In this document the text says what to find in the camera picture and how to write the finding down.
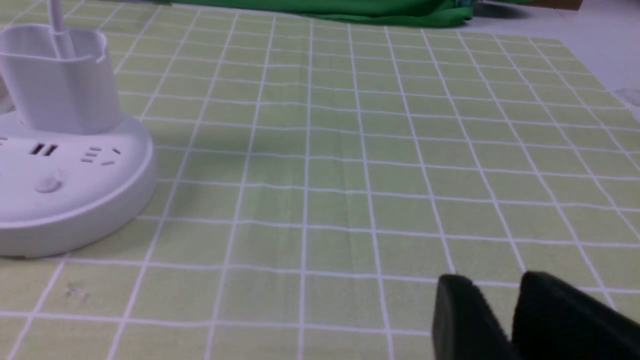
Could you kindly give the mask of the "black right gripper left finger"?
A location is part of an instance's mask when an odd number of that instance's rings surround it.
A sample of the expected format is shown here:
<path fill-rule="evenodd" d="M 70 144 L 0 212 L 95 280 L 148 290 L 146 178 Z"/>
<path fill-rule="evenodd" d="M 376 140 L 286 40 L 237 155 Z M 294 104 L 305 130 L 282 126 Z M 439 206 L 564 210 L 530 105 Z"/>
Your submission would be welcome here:
<path fill-rule="evenodd" d="M 431 337 L 436 360 L 519 360 L 480 289 L 466 276 L 438 278 Z"/>

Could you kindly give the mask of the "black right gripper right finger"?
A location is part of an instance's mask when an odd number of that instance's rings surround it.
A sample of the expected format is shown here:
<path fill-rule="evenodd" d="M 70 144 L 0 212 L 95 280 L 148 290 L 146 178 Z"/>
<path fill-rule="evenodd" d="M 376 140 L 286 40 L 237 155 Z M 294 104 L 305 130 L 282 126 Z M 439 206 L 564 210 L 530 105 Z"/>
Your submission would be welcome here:
<path fill-rule="evenodd" d="M 637 360 L 638 322 L 557 276 L 522 275 L 511 342 L 524 360 Z"/>

